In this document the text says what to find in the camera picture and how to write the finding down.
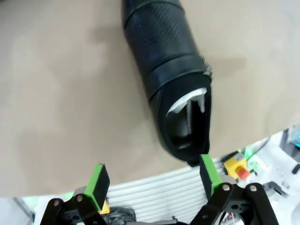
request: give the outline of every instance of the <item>green strip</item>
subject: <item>green strip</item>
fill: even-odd
[[[94,193],[99,175],[101,173],[101,170],[103,168],[103,165],[104,164],[98,164],[97,166],[95,166],[95,169],[94,169],[93,174],[90,178],[90,181],[89,181],[89,183],[88,183],[88,185],[87,185],[87,187],[84,191],[84,194],[94,202],[94,204],[95,204],[95,206],[97,207],[98,210],[101,210],[101,209],[100,209],[93,193]]]
[[[205,168],[208,172],[211,181],[211,195],[214,194],[215,189],[222,183],[222,179],[220,178],[215,165],[209,154],[201,155],[202,160],[204,162]]]

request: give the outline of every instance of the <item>ribbed white surface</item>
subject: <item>ribbed white surface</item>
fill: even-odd
[[[223,164],[214,160],[219,174]],[[199,167],[186,167],[155,177],[111,186],[108,191],[111,207],[130,206],[137,221],[154,222],[171,219],[189,223],[207,202]]]

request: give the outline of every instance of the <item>beige table surface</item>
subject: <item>beige table surface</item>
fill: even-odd
[[[182,0],[214,68],[219,157],[300,122],[300,2]],[[120,0],[0,3],[0,195],[62,193],[185,166],[159,145]]]

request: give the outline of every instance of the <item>screw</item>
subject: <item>screw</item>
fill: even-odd
[[[254,185],[251,185],[251,186],[250,186],[250,190],[251,190],[251,191],[257,191],[257,188],[256,188]]]
[[[58,200],[56,200],[55,202],[54,202],[54,206],[58,206],[60,204],[60,202],[58,201]]]
[[[78,201],[78,202],[81,202],[82,200],[83,200],[82,195],[77,196],[77,201]]]
[[[224,191],[229,191],[230,190],[230,187],[227,184],[224,184],[222,188],[223,188]]]

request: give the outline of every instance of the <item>textured black leather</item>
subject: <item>textured black leather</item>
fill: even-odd
[[[198,53],[182,5],[178,0],[122,0],[122,4],[124,33],[139,68],[161,143],[175,157],[197,161],[199,154],[209,150],[211,79],[204,75],[206,65]],[[201,124],[187,126],[193,129],[201,126],[202,131],[190,135],[187,139],[190,143],[184,148],[168,135],[168,108],[198,88],[208,90],[205,95],[207,108],[200,115]]]

